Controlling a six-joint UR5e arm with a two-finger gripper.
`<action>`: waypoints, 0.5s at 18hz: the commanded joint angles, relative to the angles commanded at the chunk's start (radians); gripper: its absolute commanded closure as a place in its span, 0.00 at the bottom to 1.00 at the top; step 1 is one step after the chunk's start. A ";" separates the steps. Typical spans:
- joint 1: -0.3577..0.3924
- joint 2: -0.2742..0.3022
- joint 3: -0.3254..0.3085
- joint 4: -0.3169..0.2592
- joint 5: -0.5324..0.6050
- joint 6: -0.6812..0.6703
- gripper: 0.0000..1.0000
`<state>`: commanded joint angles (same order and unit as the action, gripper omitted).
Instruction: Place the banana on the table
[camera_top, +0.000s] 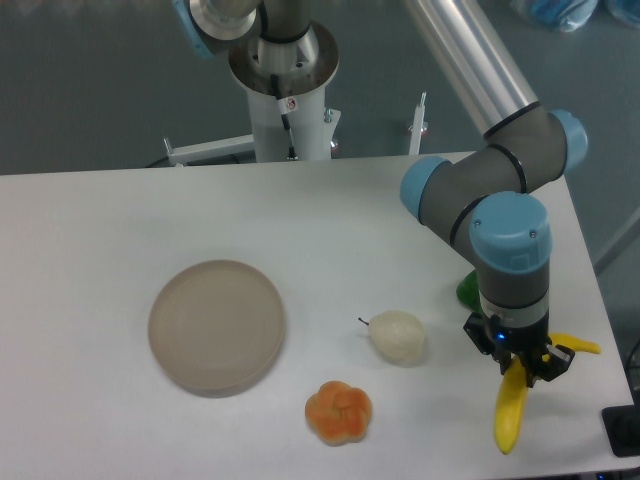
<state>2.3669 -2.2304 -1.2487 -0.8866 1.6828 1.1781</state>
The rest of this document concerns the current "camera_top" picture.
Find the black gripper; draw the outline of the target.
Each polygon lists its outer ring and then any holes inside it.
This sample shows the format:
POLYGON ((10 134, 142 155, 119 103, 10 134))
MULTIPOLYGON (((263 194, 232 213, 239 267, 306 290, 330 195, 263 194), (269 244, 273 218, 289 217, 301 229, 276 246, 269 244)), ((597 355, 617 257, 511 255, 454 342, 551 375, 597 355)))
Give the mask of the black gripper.
POLYGON ((549 345, 549 314, 526 326, 508 325, 497 315, 471 313, 463 326, 476 348, 491 356, 504 375, 517 356, 525 370, 525 382, 533 388, 537 380, 551 382, 568 371, 573 350, 549 345))

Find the green object behind arm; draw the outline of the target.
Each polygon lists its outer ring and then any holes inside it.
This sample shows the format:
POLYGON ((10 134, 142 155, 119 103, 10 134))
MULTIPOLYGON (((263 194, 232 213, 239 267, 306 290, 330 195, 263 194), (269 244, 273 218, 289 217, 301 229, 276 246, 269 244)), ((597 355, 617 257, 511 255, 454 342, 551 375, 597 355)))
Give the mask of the green object behind arm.
POLYGON ((478 277, 475 270, 467 274, 456 287, 458 301, 471 312, 482 314, 478 277))

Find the silver and grey robot arm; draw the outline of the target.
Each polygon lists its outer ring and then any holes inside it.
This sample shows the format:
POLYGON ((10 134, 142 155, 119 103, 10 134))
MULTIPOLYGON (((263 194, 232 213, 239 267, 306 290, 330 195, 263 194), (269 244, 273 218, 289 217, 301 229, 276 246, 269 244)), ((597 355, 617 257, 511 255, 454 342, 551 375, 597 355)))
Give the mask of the silver and grey robot arm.
MULTIPOLYGON (((588 149, 581 122, 547 111, 474 1, 410 1, 423 38, 485 139, 452 163, 430 156, 409 168, 405 208, 469 261, 480 309, 465 323, 478 350, 503 371, 523 367, 527 386, 552 381, 575 348, 549 331, 551 233, 533 192, 579 164, 588 149)), ((245 88, 260 162, 327 160, 331 112, 322 93, 339 63, 331 33, 306 1, 178 1, 198 53, 226 53, 245 88)))

